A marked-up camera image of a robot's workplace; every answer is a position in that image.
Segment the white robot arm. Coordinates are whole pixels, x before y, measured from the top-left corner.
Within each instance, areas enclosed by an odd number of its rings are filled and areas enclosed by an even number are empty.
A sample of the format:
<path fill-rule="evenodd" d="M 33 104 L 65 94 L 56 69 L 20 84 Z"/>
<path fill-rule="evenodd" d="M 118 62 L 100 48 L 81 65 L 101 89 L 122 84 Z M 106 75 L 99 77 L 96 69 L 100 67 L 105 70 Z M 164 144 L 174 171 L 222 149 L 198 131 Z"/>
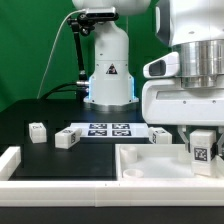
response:
<path fill-rule="evenodd" d="M 133 104 L 128 36 L 112 15 L 143 13 L 151 0 L 72 0 L 95 29 L 95 71 L 85 105 Z M 148 124 L 224 127 L 224 0 L 158 0 L 156 37 L 171 52 L 143 67 L 142 117 Z"/>

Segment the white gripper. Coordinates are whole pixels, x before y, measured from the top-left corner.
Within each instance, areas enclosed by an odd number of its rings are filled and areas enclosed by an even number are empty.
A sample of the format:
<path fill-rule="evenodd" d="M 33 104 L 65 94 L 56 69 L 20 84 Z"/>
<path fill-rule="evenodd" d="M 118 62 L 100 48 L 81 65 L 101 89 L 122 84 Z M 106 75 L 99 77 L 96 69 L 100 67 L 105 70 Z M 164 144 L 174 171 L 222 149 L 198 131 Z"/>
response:
<path fill-rule="evenodd" d="M 179 71 L 179 54 L 169 53 L 143 67 L 148 79 L 142 89 L 142 116 L 148 124 L 178 125 L 177 131 L 190 152 L 186 136 L 190 126 L 217 126 L 217 154 L 224 148 L 224 75 L 212 88 L 184 89 Z"/>

